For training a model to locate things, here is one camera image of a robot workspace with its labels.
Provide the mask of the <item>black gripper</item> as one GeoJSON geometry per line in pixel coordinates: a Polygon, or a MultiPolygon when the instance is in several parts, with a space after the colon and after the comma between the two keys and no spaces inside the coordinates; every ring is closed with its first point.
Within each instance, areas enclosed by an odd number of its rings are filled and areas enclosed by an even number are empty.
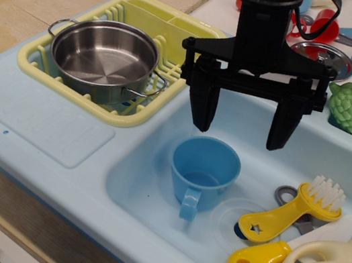
{"type": "Polygon", "coordinates": [[[286,42],[290,20],[300,16],[303,1],[241,0],[235,37],[184,39],[181,77],[191,87],[192,120],[201,132],[210,128],[216,114],[218,87],[281,102],[268,133],[269,151],[285,146],[303,110],[323,110],[326,89],[337,73],[297,54],[286,42]]]}

